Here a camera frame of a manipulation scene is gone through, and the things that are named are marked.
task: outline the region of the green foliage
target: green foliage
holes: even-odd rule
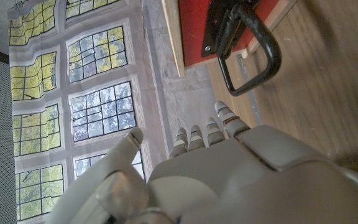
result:
[[[40,171],[39,170],[33,170],[28,172],[24,172],[20,174],[20,180],[21,180],[21,188],[39,184],[40,183]]]
[[[122,27],[117,27],[108,30],[107,33],[108,33],[109,41],[114,41],[124,38],[124,34],[122,33]]]
[[[42,212],[47,213],[52,211],[53,206],[56,204],[59,198],[60,197],[53,197],[53,198],[47,197],[42,199]]]
[[[107,0],[93,0],[93,8],[99,8],[107,4]]]
[[[41,169],[41,181],[53,181],[63,178],[62,165],[56,165]]]
[[[26,219],[41,215],[41,200],[25,203],[21,205],[21,219]]]
[[[60,146],[60,133],[51,134],[48,136],[49,148]]]
[[[25,67],[12,67],[11,78],[24,77]]]
[[[98,73],[105,72],[109,69],[111,69],[111,63],[110,58],[102,58],[96,61],[96,69],[98,70]]]
[[[24,87],[24,78],[12,78],[11,79],[12,88],[23,88]]]
[[[36,126],[40,125],[41,122],[41,114],[35,113],[31,115],[25,115],[22,118],[22,127]]]
[[[14,150],[14,156],[20,155],[20,143],[19,142],[13,143],[13,150]]]
[[[63,181],[56,180],[42,183],[42,197],[55,197],[63,194]]]
[[[22,128],[22,141],[40,138],[40,127]]]
[[[30,202],[31,200],[39,199],[41,197],[40,185],[34,185],[20,189],[21,203]]]
[[[16,179],[16,189],[19,189],[20,187],[20,174],[15,174]]]
[[[40,139],[34,139],[34,140],[30,140],[30,141],[22,141],[21,144],[22,144],[22,151],[21,151],[22,155],[36,153],[36,152],[41,151],[40,150],[40,148],[41,148]]]

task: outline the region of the white robotic hand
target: white robotic hand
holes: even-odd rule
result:
[[[131,166],[131,129],[65,191],[47,223],[358,223],[358,174],[268,126],[250,129],[223,102],[229,139],[207,120],[190,142],[178,130],[169,160],[147,184]]]

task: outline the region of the window pane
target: window pane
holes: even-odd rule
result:
[[[83,117],[83,118],[75,119],[73,125],[75,127],[75,126],[79,126],[79,125],[82,125],[82,124],[86,124],[86,121],[87,121],[86,116]]]
[[[99,92],[97,91],[96,93],[91,93],[87,95],[86,104],[88,108],[100,105]]]
[[[41,182],[59,180],[63,178],[62,165],[41,169]]]
[[[74,127],[74,141],[80,141],[88,138],[88,129],[86,124]]]
[[[104,157],[104,155],[91,157],[91,166],[94,165],[96,162],[98,162],[103,157]]]
[[[118,52],[124,51],[124,40],[116,40],[109,43],[110,53],[116,54]]]
[[[133,112],[118,115],[119,129],[127,129],[135,126],[135,116]]]
[[[42,199],[42,213],[51,212],[59,198],[60,197],[47,197]]]
[[[103,123],[102,121],[97,121],[88,124],[89,137],[95,137],[103,134]]]
[[[98,121],[102,119],[102,112],[95,113],[88,116],[88,122]]]
[[[100,99],[102,103],[107,103],[116,99],[113,86],[100,90],[99,92],[100,92]]]
[[[142,162],[142,159],[140,158],[140,149],[139,149],[139,151],[137,151],[137,153],[136,153],[134,160],[132,161],[132,164],[136,164],[136,163],[140,163],[140,162]]]
[[[134,167],[135,167],[135,170],[139,173],[139,175],[144,179],[142,164],[134,165]]]
[[[92,75],[96,74],[96,64],[95,62],[91,62],[84,66],[84,78],[88,78]]]
[[[110,116],[116,115],[117,114],[116,102],[110,102],[102,105],[102,112],[104,118],[108,118]]]
[[[45,182],[41,187],[42,197],[55,197],[63,194],[63,180]]]
[[[75,161],[77,177],[83,174],[91,166],[89,159],[82,159],[80,161]]]
[[[20,201],[26,203],[41,197],[40,185],[34,185],[20,189]]]
[[[26,187],[40,183],[40,171],[33,170],[20,174],[21,187]]]
[[[116,116],[104,119],[103,124],[105,134],[118,131],[118,121]]]
[[[68,46],[68,54],[70,83],[126,65],[127,59],[122,27],[84,37]]]
[[[127,97],[121,100],[117,100],[117,111],[118,113],[125,113],[134,110],[132,107],[132,98]]]
[[[41,200],[21,205],[21,220],[41,215]]]
[[[60,146],[57,105],[48,106],[41,113],[13,116],[13,123],[17,126],[16,129],[13,129],[15,156],[47,151]]]
[[[55,27],[54,5],[56,0],[36,4],[26,15],[9,21],[9,45],[25,45],[31,37]]]
[[[20,151],[21,155],[32,154],[41,151],[40,139],[22,141],[21,145],[22,145],[22,149]]]
[[[86,109],[85,96],[80,96],[80,97],[72,99],[71,106],[73,107],[74,112]]]
[[[85,37],[84,39],[80,40],[80,44],[81,44],[82,52],[92,49],[93,48],[92,37]]]
[[[131,86],[129,85],[129,82],[126,82],[126,83],[123,83],[120,85],[116,85],[114,88],[116,90],[116,98],[117,99],[131,96]]]
[[[94,56],[96,60],[104,58],[108,55],[110,55],[108,44],[103,44],[94,48]]]
[[[74,141],[136,126],[130,82],[74,98],[71,102]]]
[[[78,119],[78,118],[83,118],[86,116],[86,111],[79,111],[73,114],[73,118]]]
[[[102,108],[100,106],[95,106],[93,108],[87,109],[88,115],[95,114],[97,112],[100,112]]]

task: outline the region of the window frame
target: window frame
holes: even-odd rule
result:
[[[114,1],[114,2],[108,3],[108,0],[106,0],[106,4],[105,4],[105,5],[100,6],[100,7],[97,7],[97,8],[94,8],[94,4],[93,4],[91,10],[86,11],[86,12],[83,12],[83,13],[80,13],[81,3],[79,3],[79,4],[78,4],[78,6],[79,6],[79,7],[78,7],[78,14],[77,14],[77,15],[74,15],[74,16],[70,16],[70,17],[67,17],[67,9],[68,9],[68,8],[67,8],[67,6],[68,6],[67,3],[68,3],[68,1],[67,1],[67,3],[66,3],[66,8],[65,8],[65,19],[66,19],[66,21],[68,21],[69,19],[70,19],[70,20],[76,19],[77,17],[80,17],[80,16],[82,16],[82,15],[95,12],[95,11],[97,11],[97,10],[100,9],[100,8],[103,8],[103,7],[106,7],[106,6],[110,6],[110,5],[114,5],[113,7],[117,7],[117,4],[118,4],[118,3],[119,3],[118,6],[122,4],[121,1],[125,2],[125,0],[116,0],[116,1]]]
[[[29,166],[26,168],[23,168],[23,164],[20,164],[18,166],[18,164],[16,163],[16,170],[15,170],[15,175],[16,174],[20,174],[23,172],[27,172],[30,170],[37,170],[37,169],[43,169],[46,167],[52,167],[55,165],[59,165],[61,164],[63,167],[63,193],[66,191],[67,187],[68,187],[68,172],[67,172],[67,160],[66,159],[61,159],[58,161],[53,161],[53,162],[47,162],[45,161],[43,164],[39,164],[36,166]],[[40,223],[40,222],[45,222],[47,220],[49,213],[44,213],[41,215],[37,215],[36,217],[31,217],[25,220],[21,220],[21,221],[17,221],[17,223],[20,224],[28,224],[28,223]]]
[[[109,39],[108,39],[108,31],[113,30],[113,29],[117,29],[117,28],[121,28],[121,30],[122,30],[122,38],[109,41]],[[93,36],[94,36],[94,35],[97,35],[97,34],[100,34],[100,33],[103,33],[103,32],[106,33],[107,42],[106,42],[105,44],[107,44],[107,46],[108,46],[109,54],[108,54],[107,56],[104,56],[104,57],[101,57],[101,58],[96,59],[96,56],[95,56],[95,55],[96,55],[96,51],[95,51],[95,49],[96,49],[97,47],[102,46],[102,45],[105,45],[105,44],[95,45],[95,44],[94,44]],[[88,35],[88,36],[86,36],[86,37],[81,38],[80,40],[77,40],[77,41],[74,42],[73,44],[68,45],[67,47],[68,47],[68,49],[69,49],[69,51],[68,51],[68,60],[69,60],[69,63],[68,63],[68,81],[69,81],[69,83],[71,84],[71,83],[81,82],[81,81],[83,81],[83,80],[85,80],[85,79],[87,79],[87,78],[91,78],[91,77],[93,77],[93,76],[95,76],[95,75],[99,75],[99,74],[102,74],[102,73],[104,73],[104,72],[108,72],[108,71],[110,71],[110,70],[113,70],[113,69],[116,69],[116,68],[120,68],[120,67],[124,67],[124,66],[128,65],[127,50],[126,50],[126,47],[127,47],[127,46],[126,46],[126,41],[125,41],[126,37],[125,37],[125,36],[126,36],[126,35],[125,35],[125,33],[124,33],[124,27],[123,27],[123,26],[117,26],[117,27],[113,27],[113,28],[108,29],[108,30],[102,30],[102,31],[100,31],[100,32],[97,32],[97,33]],[[85,51],[83,52],[82,49],[81,49],[81,41],[84,40],[84,39],[86,39],[86,38],[88,38],[88,37],[91,37],[91,38],[92,38],[92,48],[87,49],[87,50],[85,50]],[[109,44],[112,43],[112,42],[117,42],[117,41],[119,41],[119,40],[122,40],[122,43],[123,43],[123,45],[124,45],[124,50],[112,54],[112,53],[110,52],[110,45],[109,45]],[[76,44],[76,43],[78,43],[79,46],[80,46],[80,53],[79,53],[78,55],[74,55],[74,56],[71,57],[71,56],[70,56],[70,47],[71,47],[72,45]],[[91,54],[89,54],[89,55],[83,57],[82,55],[83,55],[84,53],[86,53],[87,51],[89,51],[89,50],[92,50],[93,53],[91,53]],[[125,55],[126,64],[120,65],[120,66],[118,66],[118,67],[114,67],[114,68],[113,68],[112,65],[111,65],[111,61],[110,61],[110,67],[111,67],[110,69],[107,69],[106,71],[98,72],[98,64],[96,63],[97,61],[102,60],[102,59],[104,59],[104,58],[110,59],[112,56],[118,55],[118,54],[121,54],[121,53],[124,53],[124,55]],[[79,59],[79,60],[77,60],[77,61],[75,61],[75,62],[70,62],[71,58],[77,57],[77,56],[79,56],[79,55],[81,56],[81,59]],[[93,55],[94,60],[84,65],[83,60],[84,60],[86,57],[89,57],[90,55]],[[82,64],[81,66],[79,66],[78,68],[73,68],[73,69],[70,68],[72,63],[77,63],[77,62],[79,62],[79,61],[81,61],[81,64]],[[87,66],[87,65],[89,65],[89,64],[92,64],[92,63],[94,63],[94,65],[95,65],[96,73],[85,78],[84,67]],[[76,70],[76,69],[79,69],[79,68],[82,69],[82,77],[83,77],[83,78],[82,78],[81,80],[71,81],[71,80],[70,80],[70,71]]]
[[[151,167],[151,170],[150,170],[150,167],[146,167],[145,166],[145,159],[144,159],[144,151],[145,149],[144,146],[146,146],[146,144],[142,143],[140,145],[140,148],[139,148],[139,154],[140,154],[140,162],[137,162],[135,164],[131,164],[132,166],[134,165],[137,165],[137,164],[142,164],[142,169],[143,169],[143,179],[145,181],[147,181],[149,179],[149,175],[147,175],[149,172],[151,173],[152,172],[152,167]],[[83,155],[80,155],[80,156],[77,156],[77,157],[74,157],[73,158],[73,175],[74,175],[74,180],[76,180],[79,176],[77,176],[77,170],[76,170],[76,161],[80,161],[80,160],[83,160],[83,159],[91,159],[92,157],[97,157],[97,156],[100,156],[100,155],[105,155],[108,151],[110,151],[111,149],[103,149],[103,150],[100,150],[100,151],[97,151],[97,152],[91,152],[91,153],[87,153],[87,154],[83,154]]]
[[[69,65],[70,49],[69,49],[69,46],[75,44],[75,42],[78,42],[81,39],[84,39],[90,35],[98,34],[100,32],[104,32],[106,30],[110,30],[110,29],[113,29],[115,27],[120,27],[120,26],[122,26],[122,32],[124,35],[123,39],[124,39],[124,46],[125,46],[125,53],[126,53],[126,60],[127,60],[126,65],[112,68],[112,69],[106,70],[104,72],[100,72],[100,73],[97,73],[90,77],[84,78],[82,80],[78,80],[78,81],[70,83],[70,65]],[[67,88],[69,88],[71,86],[75,86],[75,85],[80,85],[84,82],[90,82],[91,80],[93,80],[95,78],[109,76],[109,75],[111,75],[112,72],[121,72],[122,70],[126,70],[128,67],[135,64],[134,47],[132,44],[132,32],[131,32],[131,27],[129,24],[128,17],[125,19],[121,19],[117,22],[112,22],[112,23],[106,24],[104,26],[99,26],[94,29],[85,30],[85,31],[79,33],[78,35],[76,35],[74,38],[68,39],[65,43],[66,43],[65,50],[66,50],[66,57],[67,57],[67,68],[66,68],[65,77],[66,77],[66,80],[68,80]]]
[[[25,154],[22,156],[15,156],[14,159],[16,162],[19,162],[23,159],[33,159],[35,157],[41,157],[41,156],[45,156],[51,152],[58,152],[58,151],[64,151],[65,150],[65,128],[61,128],[64,125],[64,117],[62,116],[64,114],[64,110],[62,107],[62,99],[58,98],[56,100],[52,100],[52,101],[48,101],[45,104],[45,108],[49,107],[49,106],[53,106],[53,105],[57,105],[58,106],[58,111],[59,111],[59,131],[60,131],[60,146],[55,147],[53,149],[49,149],[47,151],[40,151],[40,152],[35,152],[35,153],[30,153],[30,154]],[[22,110],[22,111],[15,111],[16,113],[12,115],[13,116],[17,116],[17,115],[22,115],[22,114],[29,114],[29,113],[41,113],[42,111],[44,111],[44,108],[37,108],[37,109],[31,109],[31,110]]]
[[[25,40],[25,44],[22,44],[22,45],[11,44],[11,37],[12,37],[12,36],[11,36],[11,32],[12,32],[11,29],[12,29],[12,28],[18,29],[18,28],[20,28],[20,27],[23,27],[23,23],[22,23],[22,25],[21,25],[20,27],[12,27],[12,20],[18,20],[20,17],[22,17],[22,20],[23,20],[25,16],[28,16],[28,15],[30,14],[30,12],[28,12],[28,13],[25,14],[25,15],[19,15],[17,18],[9,18],[9,27],[8,27],[8,29],[9,29],[9,36],[8,36],[9,46],[16,46],[16,47],[26,46],[26,45],[30,42],[30,39],[33,39],[33,37],[38,37],[38,36],[40,36],[40,35],[42,35],[42,34],[48,32],[48,31],[53,30],[54,28],[56,28],[55,7],[56,7],[57,1],[58,1],[58,0],[55,0],[55,4],[52,5],[52,6],[49,6],[49,7],[45,8],[45,9],[42,8],[42,11],[37,14],[37,16],[38,16],[39,14],[42,14],[42,25],[44,25],[44,22],[45,22],[45,21],[47,21],[48,19],[50,19],[50,18],[53,17],[53,26],[52,26],[51,28],[49,28],[49,30],[46,30],[46,31],[45,31],[45,25],[44,25],[44,31],[41,32],[41,33],[38,34],[38,35],[34,35],[34,36],[31,35],[31,37],[29,37],[28,40]],[[33,12],[33,15],[34,15],[34,6],[37,5],[37,4],[42,4],[42,7],[44,7],[44,3],[45,3],[45,2],[47,2],[47,1],[43,1],[43,2],[33,2],[33,4],[32,4],[31,6],[29,6],[29,8],[31,8],[30,11]],[[53,8],[53,16],[49,17],[48,19],[44,19],[44,15],[43,15],[44,10],[46,10],[46,9],[48,9],[48,8],[50,8],[50,7]],[[31,21],[33,21],[33,23],[34,23],[35,18],[36,18],[36,16],[34,15],[33,19],[31,20]],[[22,35],[22,36],[13,36],[13,37],[23,37],[23,36],[24,36],[24,38],[25,38],[25,34]]]
[[[109,134],[118,133],[118,132],[121,132],[121,131],[125,131],[125,130],[128,130],[128,129],[131,129],[131,128],[133,128],[133,127],[137,127],[136,109],[135,109],[135,104],[134,104],[134,99],[133,99],[133,91],[132,91],[131,81],[126,81],[126,82],[114,84],[114,85],[109,86],[109,87],[107,87],[107,88],[113,87],[113,88],[114,88],[114,94],[115,94],[115,86],[118,86],[118,85],[121,85],[121,84],[124,84],[124,83],[129,83],[129,88],[130,88],[130,91],[131,91],[131,95],[130,95],[130,96],[123,97],[123,98],[119,98],[119,99],[115,98],[115,100],[109,101],[109,102],[107,102],[107,103],[102,103],[102,102],[100,102],[100,105],[92,106],[92,107],[90,107],[90,108],[88,107],[88,104],[86,103],[86,108],[85,108],[85,109],[79,110],[79,111],[76,111],[76,112],[73,111],[73,105],[72,105],[72,99],[75,99],[75,98],[78,98],[78,97],[85,97],[85,101],[86,101],[86,97],[87,97],[88,95],[93,94],[93,93],[96,93],[96,92],[100,92],[101,90],[105,90],[106,88],[102,88],[102,89],[99,89],[99,90],[96,90],[96,91],[92,91],[92,92],[90,92],[90,93],[87,93],[86,95],[81,95],[81,96],[77,96],[77,97],[74,97],[74,98],[70,99],[70,102],[69,102],[69,103],[70,103],[71,123],[72,123],[72,125],[71,125],[72,130],[71,130],[71,131],[72,131],[72,133],[73,133],[73,141],[74,141],[74,142],[86,141],[86,140],[88,140],[88,139],[97,138],[97,137],[101,137],[101,136],[106,136],[106,135],[109,135]],[[129,98],[129,97],[131,98],[132,111],[126,111],[125,113],[118,113],[118,110],[117,110],[117,102],[118,102],[119,100],[122,100],[122,99],[125,99],[125,98]],[[105,105],[105,104],[108,104],[108,103],[112,103],[112,102],[115,102],[115,103],[116,103],[116,114],[115,114],[115,115],[108,116],[108,117],[106,117],[106,118],[104,118],[104,117],[102,116],[102,118],[99,119],[99,120],[91,121],[91,122],[88,121],[88,116],[92,115],[92,114],[88,114],[88,110],[89,110],[89,109],[91,109],[91,108],[97,108],[97,107],[100,106],[100,107],[101,107],[101,111],[100,111],[100,112],[97,112],[97,113],[103,113],[103,107],[102,107],[102,105]],[[77,120],[77,119],[74,120],[74,113],[78,113],[78,112],[80,112],[80,111],[85,111],[85,112],[86,112],[86,115],[81,117],[81,118],[86,118],[86,123],[85,123],[85,124],[79,124],[79,125],[74,126],[74,122],[75,122],[75,120]],[[119,129],[119,116],[122,115],[122,114],[129,114],[129,113],[133,113],[133,114],[134,114],[135,126],[129,127],[129,128],[125,128],[125,129]],[[117,131],[112,131],[112,132],[110,132],[110,133],[106,133],[106,134],[105,134],[105,133],[104,133],[104,120],[105,120],[105,119],[108,119],[108,118],[113,118],[113,117],[116,117],[116,118],[117,118],[118,130],[117,130]],[[98,135],[98,136],[89,137],[89,127],[88,127],[88,125],[89,125],[90,123],[97,122],[97,121],[102,121],[103,134]],[[75,128],[75,127],[79,127],[79,126],[83,126],[83,125],[86,125],[86,130],[87,130],[87,133],[88,133],[88,138],[82,139],[82,140],[77,140],[77,141],[76,141],[76,140],[75,140],[75,137],[74,137],[74,128]]]

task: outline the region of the window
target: window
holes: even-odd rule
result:
[[[12,100],[34,100],[56,88],[56,52],[38,56],[34,64],[11,68]]]
[[[116,1],[118,0],[68,0],[66,5],[66,19]]]
[[[63,194],[61,164],[23,172],[15,177],[17,221],[50,212]]]
[[[71,107],[74,142],[136,125],[130,82],[73,98]]]
[[[68,46],[70,83],[127,64],[124,33],[116,27]]]
[[[25,16],[9,23],[9,44],[26,45],[31,37],[40,35],[55,27],[53,8],[56,0],[36,4]]]
[[[91,167],[93,164],[95,164],[101,158],[103,158],[104,155],[105,154],[76,160],[75,161],[76,177],[79,177],[81,174],[83,174],[87,169],[89,169],[89,167]],[[139,173],[139,175],[143,179],[145,179],[144,171],[143,171],[142,156],[140,154],[140,150],[137,152],[134,160],[132,161],[132,165],[135,167],[135,169]]]
[[[59,110],[57,105],[41,113],[12,117],[14,155],[23,156],[60,147]]]

